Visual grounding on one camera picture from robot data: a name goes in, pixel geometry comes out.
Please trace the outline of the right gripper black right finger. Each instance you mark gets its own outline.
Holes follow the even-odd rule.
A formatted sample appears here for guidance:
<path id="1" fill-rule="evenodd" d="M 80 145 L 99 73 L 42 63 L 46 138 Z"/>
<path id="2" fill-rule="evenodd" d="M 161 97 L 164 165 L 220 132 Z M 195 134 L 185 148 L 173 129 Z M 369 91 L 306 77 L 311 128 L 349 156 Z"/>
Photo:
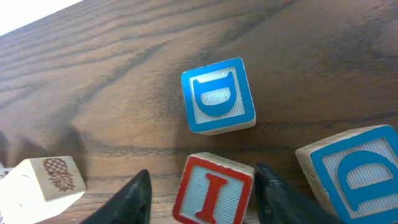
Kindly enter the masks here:
<path id="1" fill-rule="evenodd" d="M 254 183 L 261 224 L 343 223 L 283 181 L 265 164 L 257 164 Z"/>

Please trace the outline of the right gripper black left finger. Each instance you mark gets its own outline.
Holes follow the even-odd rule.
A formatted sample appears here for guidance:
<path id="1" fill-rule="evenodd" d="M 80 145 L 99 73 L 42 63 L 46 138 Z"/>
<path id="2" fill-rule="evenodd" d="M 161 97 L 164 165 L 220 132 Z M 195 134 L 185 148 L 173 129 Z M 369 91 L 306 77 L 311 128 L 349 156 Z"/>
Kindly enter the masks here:
<path id="1" fill-rule="evenodd" d="M 150 175 L 143 169 L 81 224 L 149 224 L 151 202 Z"/>

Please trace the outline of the red letter I block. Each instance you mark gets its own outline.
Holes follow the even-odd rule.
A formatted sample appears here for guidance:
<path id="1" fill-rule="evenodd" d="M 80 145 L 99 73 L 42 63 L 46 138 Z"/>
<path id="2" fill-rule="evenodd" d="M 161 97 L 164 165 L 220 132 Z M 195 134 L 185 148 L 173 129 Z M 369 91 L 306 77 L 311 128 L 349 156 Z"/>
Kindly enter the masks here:
<path id="1" fill-rule="evenodd" d="M 254 168 L 209 152 L 187 157 L 172 215 L 181 223 L 242 224 Z"/>

